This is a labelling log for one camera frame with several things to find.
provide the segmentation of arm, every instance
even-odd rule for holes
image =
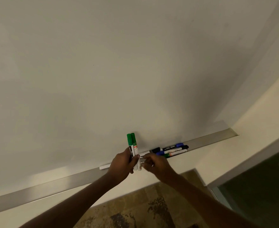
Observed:
[[[153,153],[146,154],[144,158],[146,161],[142,163],[142,166],[186,198],[209,227],[257,227],[178,175],[166,158]]]
[[[106,192],[121,183],[129,173],[133,173],[139,155],[129,163],[127,148],[113,159],[108,172],[73,196],[50,208],[46,212],[25,223],[27,227],[73,227],[82,215]]]

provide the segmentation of person's left hand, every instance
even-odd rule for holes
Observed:
[[[136,155],[133,157],[132,161],[129,162],[130,155],[128,147],[124,152],[118,153],[111,162],[107,174],[113,178],[115,185],[118,185],[125,180],[129,173],[133,173],[133,167],[137,164],[140,156],[139,154]]]

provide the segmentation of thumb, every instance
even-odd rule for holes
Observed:
[[[149,164],[146,163],[146,162],[143,162],[143,163],[141,164],[141,166],[142,166],[145,170],[147,170],[148,172],[151,172],[151,173],[154,174],[154,167],[153,167],[153,166],[149,165]]]
[[[139,157],[140,157],[139,154],[133,157],[133,159],[129,163],[129,166],[130,166],[131,169],[133,169],[133,167],[137,164],[137,161],[139,160]]]

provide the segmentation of forearm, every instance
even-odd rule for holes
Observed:
[[[178,175],[168,185],[184,196],[209,227],[256,227]]]
[[[106,174],[21,227],[73,227],[88,208],[115,185]]]

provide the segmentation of patterned floor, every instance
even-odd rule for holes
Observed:
[[[212,197],[195,171],[191,170],[182,175]],[[207,228],[208,226],[175,190],[163,183],[157,183],[90,208],[74,226],[74,228],[84,227]]]

